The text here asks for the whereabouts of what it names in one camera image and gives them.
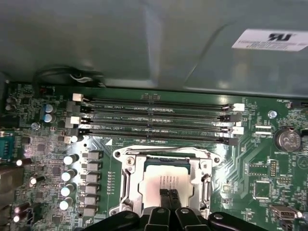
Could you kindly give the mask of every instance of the black ram slot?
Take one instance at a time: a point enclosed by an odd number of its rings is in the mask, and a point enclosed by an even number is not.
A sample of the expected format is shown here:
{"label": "black ram slot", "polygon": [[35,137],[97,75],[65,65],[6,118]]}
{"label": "black ram slot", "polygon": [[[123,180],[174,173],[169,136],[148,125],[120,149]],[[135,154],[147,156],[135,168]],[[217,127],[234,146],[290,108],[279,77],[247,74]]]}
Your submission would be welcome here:
{"label": "black ram slot", "polygon": [[142,100],[117,100],[117,99],[105,99],[105,98],[92,98],[89,103],[102,104],[122,104],[122,105],[144,105],[144,106],[155,106],[155,107],[172,107],[178,109],[203,109],[203,110],[214,110],[214,111],[227,111],[232,109],[231,104],[217,105],[217,104],[201,104],[201,103],[176,103],[176,102],[162,102],[162,101],[142,101]]}
{"label": "black ram slot", "polygon": [[153,112],[153,111],[138,111],[134,112],[131,110],[115,110],[115,109],[92,109],[92,108],[86,108],[82,107],[81,111],[82,113],[93,113],[96,116],[99,115],[106,115],[106,114],[112,114],[112,115],[129,115],[129,116],[150,116],[152,119],[202,119],[202,120],[210,120],[212,122],[239,122],[242,119],[242,115],[240,113],[236,115],[190,115],[190,114],[172,114],[172,113],[161,113],[161,112]]}
{"label": "black ram slot", "polygon": [[117,131],[102,131],[95,129],[80,129],[80,135],[95,135],[95,136],[117,136],[117,137],[128,137],[128,138],[136,138],[136,139],[150,139],[150,140],[161,140],[161,139],[169,139],[169,140],[184,140],[184,141],[206,141],[213,143],[223,143],[230,146],[238,145],[237,138],[225,138],[225,137],[197,137],[197,136],[189,136],[189,135],[168,135],[168,134],[139,134],[136,132],[117,132]]}
{"label": "black ram slot", "polygon": [[124,127],[132,127],[132,128],[152,128],[152,129],[181,129],[184,131],[204,131],[204,132],[231,132],[231,128],[229,127],[215,127],[215,126],[191,126],[191,125],[164,125],[164,124],[147,124],[147,123],[121,123],[118,121],[113,121],[112,123],[104,120],[93,120],[89,125],[98,125],[98,126],[124,126]]}

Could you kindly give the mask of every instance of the electrolytic capacitor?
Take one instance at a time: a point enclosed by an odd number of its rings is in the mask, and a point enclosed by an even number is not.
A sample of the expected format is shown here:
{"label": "electrolytic capacitor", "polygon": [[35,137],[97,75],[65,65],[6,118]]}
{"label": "electrolytic capacitor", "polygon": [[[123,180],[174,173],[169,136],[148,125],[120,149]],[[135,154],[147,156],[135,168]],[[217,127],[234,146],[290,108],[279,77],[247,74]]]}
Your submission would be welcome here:
{"label": "electrolytic capacitor", "polygon": [[69,196],[74,190],[75,187],[72,184],[67,184],[65,187],[61,189],[61,195]]}
{"label": "electrolytic capacitor", "polygon": [[39,128],[40,128],[40,125],[38,123],[32,123],[31,124],[31,129],[32,130],[39,130]]}
{"label": "electrolytic capacitor", "polygon": [[67,170],[66,172],[62,173],[61,178],[64,181],[69,181],[76,175],[76,171],[73,169]]}
{"label": "electrolytic capacitor", "polygon": [[43,117],[45,123],[53,123],[56,121],[56,116],[51,114],[45,114]]}
{"label": "electrolytic capacitor", "polygon": [[43,182],[45,180],[44,176],[39,176],[39,177],[31,177],[30,178],[30,184],[36,185],[40,182]]}
{"label": "electrolytic capacitor", "polygon": [[31,158],[20,159],[16,161],[17,166],[26,166],[32,164]]}
{"label": "electrolytic capacitor", "polygon": [[19,222],[19,221],[25,219],[25,218],[27,217],[27,214],[28,214],[28,212],[25,210],[25,211],[19,213],[18,215],[16,215],[16,216],[13,218],[13,221],[14,221],[15,223]]}
{"label": "electrolytic capacitor", "polygon": [[79,156],[77,154],[71,154],[71,155],[64,157],[63,163],[65,165],[71,165],[72,163],[74,163],[78,159],[79,159]]}
{"label": "electrolytic capacitor", "polygon": [[45,105],[45,112],[46,113],[55,113],[56,108],[54,106],[52,106],[51,104],[47,104],[47,105]]}
{"label": "electrolytic capacitor", "polygon": [[82,140],[83,140],[83,136],[72,136],[71,138],[72,143],[80,142]]}
{"label": "electrolytic capacitor", "polygon": [[71,197],[67,197],[64,199],[64,201],[60,202],[60,209],[61,210],[67,210],[69,207],[71,207],[73,204],[73,199]]}
{"label": "electrolytic capacitor", "polygon": [[27,208],[30,207],[30,203],[29,202],[25,202],[21,205],[18,205],[15,209],[14,209],[14,213],[19,214],[23,211],[25,211]]}
{"label": "electrolytic capacitor", "polygon": [[16,106],[8,104],[8,105],[5,106],[5,110],[8,111],[8,112],[13,112],[13,111],[16,110]]}
{"label": "electrolytic capacitor", "polygon": [[9,104],[16,104],[17,103],[17,99],[14,97],[9,97],[6,99],[6,102]]}

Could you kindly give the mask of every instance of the white sticker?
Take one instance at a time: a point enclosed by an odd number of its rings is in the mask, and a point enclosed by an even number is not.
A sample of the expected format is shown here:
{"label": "white sticker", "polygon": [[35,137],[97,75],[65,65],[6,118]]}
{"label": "white sticker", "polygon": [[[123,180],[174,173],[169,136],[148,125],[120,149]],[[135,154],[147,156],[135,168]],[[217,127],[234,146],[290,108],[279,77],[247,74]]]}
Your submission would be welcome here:
{"label": "white sticker", "polygon": [[300,51],[308,46],[308,32],[247,29],[232,48],[271,51]]}

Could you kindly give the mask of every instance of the connector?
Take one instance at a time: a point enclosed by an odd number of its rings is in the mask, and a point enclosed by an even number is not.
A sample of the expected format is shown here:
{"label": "connector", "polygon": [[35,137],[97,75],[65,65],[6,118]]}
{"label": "connector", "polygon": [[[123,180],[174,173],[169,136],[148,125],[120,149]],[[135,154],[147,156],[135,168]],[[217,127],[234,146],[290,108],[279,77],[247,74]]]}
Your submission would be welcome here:
{"label": "connector", "polygon": [[244,112],[245,111],[245,104],[244,103],[235,103],[233,104],[234,112]]}
{"label": "connector", "polygon": [[222,138],[222,143],[229,146],[237,146],[239,140],[237,138]]}
{"label": "connector", "polygon": [[270,208],[282,220],[294,220],[296,218],[296,209],[284,205],[270,205]]}
{"label": "connector", "polygon": [[83,94],[73,93],[73,101],[82,102],[83,101]]}
{"label": "connector", "polygon": [[293,101],[290,103],[291,105],[291,109],[295,109],[295,108],[308,108],[308,103],[306,102],[302,102],[302,101]]}
{"label": "connector", "polygon": [[71,116],[71,124],[80,124],[81,118],[78,116]]}
{"label": "connector", "polygon": [[27,225],[33,226],[37,221],[42,219],[41,203],[35,203],[27,210]]}
{"label": "connector", "polygon": [[244,127],[233,127],[233,135],[244,135]]}
{"label": "connector", "polygon": [[221,122],[240,122],[242,120],[242,114],[241,113],[237,113],[235,115],[221,115],[219,117],[219,120]]}
{"label": "connector", "polygon": [[94,112],[94,110],[92,110],[92,109],[89,108],[89,107],[81,106],[81,107],[80,107],[80,112],[81,112],[81,113],[91,113],[91,112]]}

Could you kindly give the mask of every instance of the sticker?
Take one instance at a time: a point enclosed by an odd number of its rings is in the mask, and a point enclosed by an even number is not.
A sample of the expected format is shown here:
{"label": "sticker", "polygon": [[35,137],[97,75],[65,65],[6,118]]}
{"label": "sticker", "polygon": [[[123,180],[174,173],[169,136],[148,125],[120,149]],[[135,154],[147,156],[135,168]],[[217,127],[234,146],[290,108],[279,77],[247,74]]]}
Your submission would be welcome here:
{"label": "sticker", "polygon": [[270,51],[300,51],[308,46],[308,32],[247,29],[232,48]]}
{"label": "sticker", "polygon": [[144,208],[160,206],[159,189],[177,189],[182,206],[188,206],[188,200],[193,195],[188,169],[165,165],[148,166],[143,181],[139,183]]}

